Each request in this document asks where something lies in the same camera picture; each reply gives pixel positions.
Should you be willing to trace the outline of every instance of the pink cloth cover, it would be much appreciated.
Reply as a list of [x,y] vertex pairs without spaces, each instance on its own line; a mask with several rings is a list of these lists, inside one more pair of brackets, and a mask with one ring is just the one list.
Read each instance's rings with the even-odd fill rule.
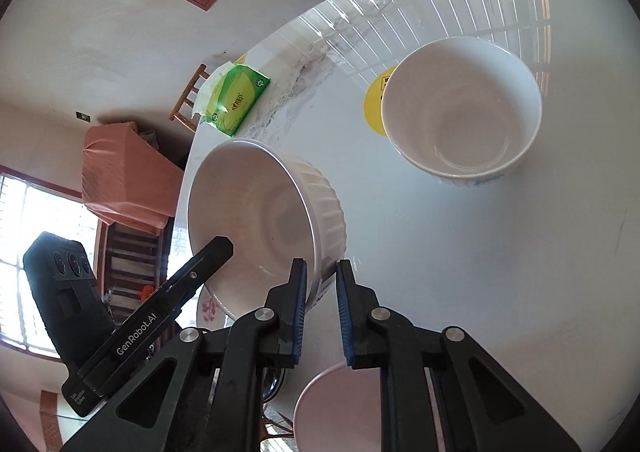
[[82,201],[102,221],[159,235],[175,216],[182,170],[138,136],[136,124],[90,128],[82,150]]

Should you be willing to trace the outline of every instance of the white table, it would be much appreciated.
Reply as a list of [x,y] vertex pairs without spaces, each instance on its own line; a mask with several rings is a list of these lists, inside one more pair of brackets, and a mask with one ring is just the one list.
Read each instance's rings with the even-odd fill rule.
[[[363,114],[378,74],[461,34],[516,53],[544,96],[522,166],[472,189],[411,166]],[[627,1],[327,0],[247,64],[272,81],[237,135],[328,178],[358,282],[417,326],[464,327],[583,450],[600,450],[640,390],[640,22]],[[198,127],[178,226],[223,139]],[[306,383],[341,359],[331,290],[306,318],[277,407],[291,416]]]

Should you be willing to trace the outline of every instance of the yellow sticker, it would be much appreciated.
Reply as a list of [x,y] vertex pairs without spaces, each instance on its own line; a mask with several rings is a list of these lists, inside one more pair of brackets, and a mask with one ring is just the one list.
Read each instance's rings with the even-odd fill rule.
[[364,117],[369,126],[386,136],[385,128],[382,125],[382,114],[380,114],[380,105],[382,104],[382,91],[385,90],[386,82],[388,82],[391,73],[398,66],[393,66],[380,74],[373,83],[371,83],[367,95],[364,97]]

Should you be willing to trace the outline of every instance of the window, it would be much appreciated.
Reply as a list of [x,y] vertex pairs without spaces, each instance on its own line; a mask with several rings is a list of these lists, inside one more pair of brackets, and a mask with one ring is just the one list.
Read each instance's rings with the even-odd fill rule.
[[[191,252],[191,244],[189,243],[187,230],[175,226],[171,237],[171,251],[169,252],[169,262],[166,270],[167,278],[173,276],[191,257],[193,257],[193,253]],[[196,311],[198,310],[198,297],[200,297],[201,290],[202,286],[200,286],[195,292],[195,295],[182,306],[182,312],[175,320],[180,327],[196,325]]]
[[58,356],[31,296],[22,256],[43,231],[84,245],[93,262],[98,218],[80,202],[0,174],[0,336],[20,349]]

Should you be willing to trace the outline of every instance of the ceramic bowl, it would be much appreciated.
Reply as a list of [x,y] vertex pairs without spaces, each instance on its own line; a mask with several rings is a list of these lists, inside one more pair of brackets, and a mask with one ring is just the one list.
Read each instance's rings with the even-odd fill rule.
[[529,67],[475,37],[444,38],[414,51],[382,96],[382,123],[396,149],[457,185],[480,185],[515,169],[541,120],[540,88]]
[[306,161],[250,139],[226,141],[205,158],[187,222],[194,255],[216,235],[234,243],[233,257],[206,282],[233,319],[263,306],[269,290],[289,280],[296,257],[306,260],[311,308],[346,250],[344,214],[329,182]]
[[300,452],[380,452],[380,369],[337,364],[302,391],[293,417]]
[[200,290],[198,296],[198,307],[196,309],[196,326],[203,327],[209,331],[222,329],[226,323],[226,313],[213,299],[207,288]]

